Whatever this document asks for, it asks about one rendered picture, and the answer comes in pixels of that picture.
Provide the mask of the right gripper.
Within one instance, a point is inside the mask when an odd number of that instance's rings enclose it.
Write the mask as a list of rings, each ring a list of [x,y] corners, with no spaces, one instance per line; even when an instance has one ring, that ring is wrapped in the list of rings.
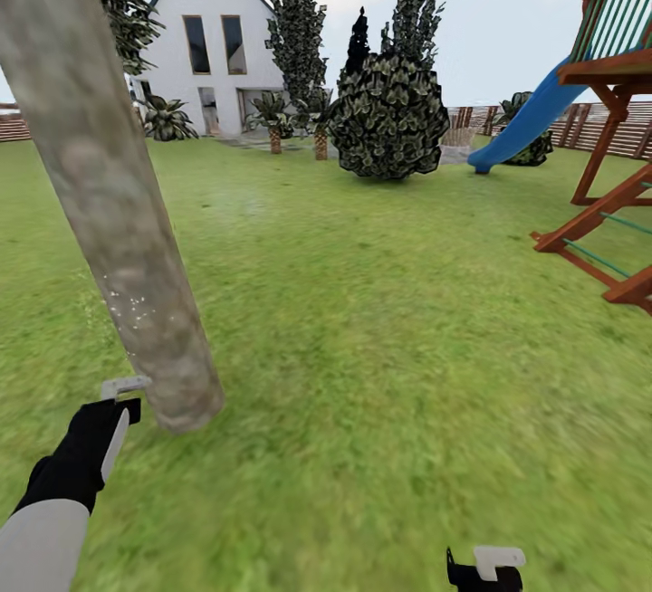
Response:
[[[482,581],[475,566],[458,565],[450,549],[446,550],[448,580],[458,592],[521,592],[519,576],[514,568],[497,568],[496,580]]]

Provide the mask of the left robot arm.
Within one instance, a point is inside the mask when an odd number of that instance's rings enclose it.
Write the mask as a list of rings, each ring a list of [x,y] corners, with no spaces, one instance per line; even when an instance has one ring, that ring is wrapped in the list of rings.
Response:
[[[52,456],[34,466],[26,495],[0,529],[0,592],[70,592],[96,494],[104,490],[128,426],[140,421],[147,376],[102,383],[101,399],[82,405]]]

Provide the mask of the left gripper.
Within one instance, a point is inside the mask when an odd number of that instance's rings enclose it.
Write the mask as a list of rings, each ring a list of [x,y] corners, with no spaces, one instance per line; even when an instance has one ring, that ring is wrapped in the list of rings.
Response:
[[[120,400],[118,402],[118,406],[125,406],[129,410],[130,413],[130,424],[134,425],[140,421],[140,399],[139,398],[132,398],[130,400]]]

